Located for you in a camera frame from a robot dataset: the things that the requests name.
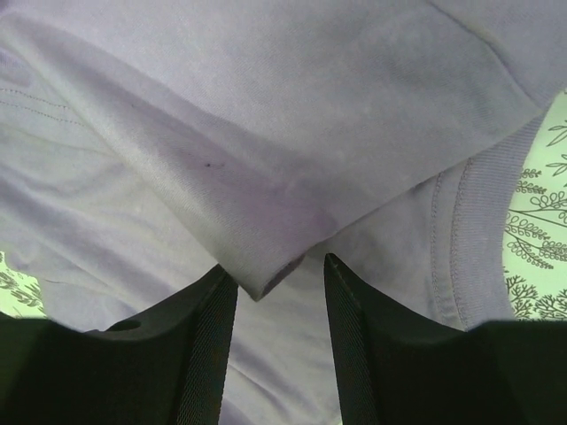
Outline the purple t shirt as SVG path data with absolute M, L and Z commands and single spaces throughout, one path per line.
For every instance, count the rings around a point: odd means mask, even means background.
M 339 424 L 323 264 L 512 321 L 509 204 L 566 86 L 563 1 L 4 1 L 1 249 L 105 329 L 221 266 L 222 424 Z

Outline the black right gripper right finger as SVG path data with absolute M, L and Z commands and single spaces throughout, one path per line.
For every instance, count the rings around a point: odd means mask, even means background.
M 324 288 L 343 423 L 565 423 L 563 322 L 450 328 L 371 287 L 334 254 L 324 260 Z

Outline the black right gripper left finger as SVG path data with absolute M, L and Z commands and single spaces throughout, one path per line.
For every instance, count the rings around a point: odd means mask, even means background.
M 3 316 L 2 423 L 217 423 L 236 304 L 214 267 L 104 331 Z

